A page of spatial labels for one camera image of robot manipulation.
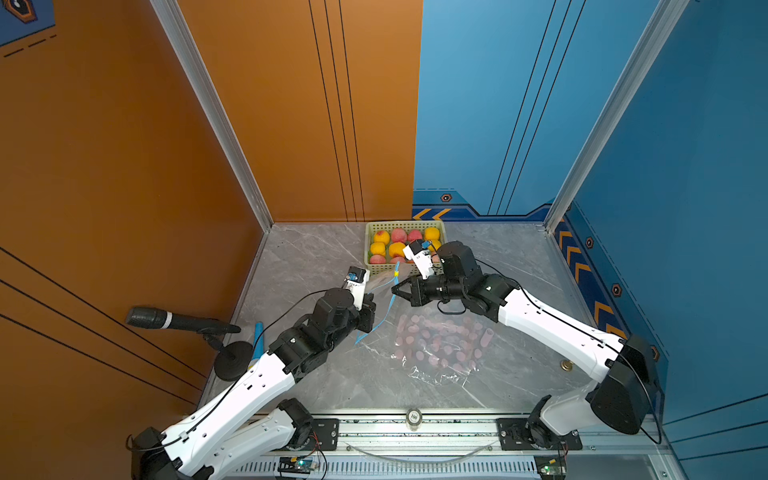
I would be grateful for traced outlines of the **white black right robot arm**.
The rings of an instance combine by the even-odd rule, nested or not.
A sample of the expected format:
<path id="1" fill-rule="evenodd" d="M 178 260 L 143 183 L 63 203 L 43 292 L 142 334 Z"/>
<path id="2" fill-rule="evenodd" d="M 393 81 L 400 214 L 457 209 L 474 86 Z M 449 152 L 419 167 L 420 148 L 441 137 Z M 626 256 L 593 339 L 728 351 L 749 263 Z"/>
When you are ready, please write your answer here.
<path id="1" fill-rule="evenodd" d="M 405 246 L 404 256 L 418 272 L 394 286 L 394 295 L 414 307 L 458 300 L 466 310 L 532 337 L 588 375 L 588 384 L 546 395 L 532 409 L 524 437 L 533 447 L 556 449 L 566 436 L 599 424 L 636 435 L 646 417 L 661 422 L 663 390 L 653 349 L 642 337 L 623 338 L 554 309 L 477 260 L 460 241 L 445 243 L 435 253 L 426 242 L 414 241 Z"/>

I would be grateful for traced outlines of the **clear zip-top bag blue zipper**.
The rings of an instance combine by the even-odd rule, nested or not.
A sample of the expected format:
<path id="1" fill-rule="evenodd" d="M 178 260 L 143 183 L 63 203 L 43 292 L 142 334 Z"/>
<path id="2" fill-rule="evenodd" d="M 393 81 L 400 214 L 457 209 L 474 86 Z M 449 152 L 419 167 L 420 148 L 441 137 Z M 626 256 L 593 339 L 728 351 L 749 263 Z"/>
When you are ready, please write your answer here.
<path id="1" fill-rule="evenodd" d="M 412 267 L 413 265 L 406 261 L 397 261 L 391 265 L 391 269 L 379 272 L 372 277 L 366 292 L 374 295 L 374 302 L 376 304 L 373 326 L 370 332 L 357 334 L 355 339 L 356 345 L 374 333 L 384 323 L 396 299 L 391 289 L 403 282 L 411 274 Z"/>

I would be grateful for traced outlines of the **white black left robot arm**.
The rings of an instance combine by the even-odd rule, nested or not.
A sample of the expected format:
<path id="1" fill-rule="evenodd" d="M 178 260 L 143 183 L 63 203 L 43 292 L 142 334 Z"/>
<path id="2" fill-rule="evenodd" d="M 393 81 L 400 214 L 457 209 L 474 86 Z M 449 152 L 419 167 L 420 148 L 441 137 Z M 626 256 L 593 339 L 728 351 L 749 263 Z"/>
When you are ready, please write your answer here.
<path id="1" fill-rule="evenodd" d="M 313 418 L 297 399 L 282 399 L 257 422 L 252 416 L 323 365 L 351 332 L 370 332 L 375 313 L 371 293 L 325 291 L 313 312 L 282 332 L 224 392 L 163 431 L 149 427 L 128 438 L 132 478 L 223 479 L 248 460 L 303 446 Z"/>

